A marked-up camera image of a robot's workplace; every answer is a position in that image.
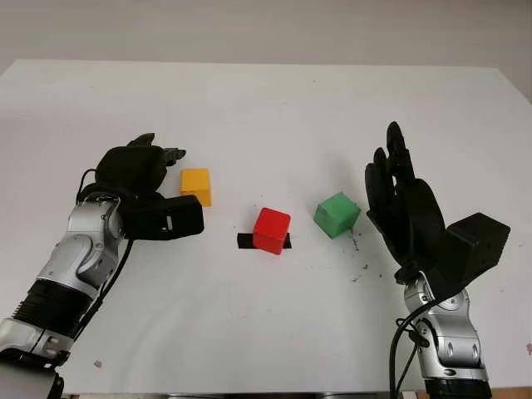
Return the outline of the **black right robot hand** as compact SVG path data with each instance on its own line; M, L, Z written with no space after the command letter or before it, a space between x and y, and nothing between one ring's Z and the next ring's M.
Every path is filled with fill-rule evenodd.
M367 216L399 264L396 282L407 285L435 263L445 224L431 187L415 175L395 121L387 127L386 146L365 168L365 186Z

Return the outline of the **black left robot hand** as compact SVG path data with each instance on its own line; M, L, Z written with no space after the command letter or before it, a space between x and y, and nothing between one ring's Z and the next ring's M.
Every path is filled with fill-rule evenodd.
M154 145L154 139L154 133L145 133L108 150L96 167L95 183L128 195L156 192L167 169L184 158L186 150Z

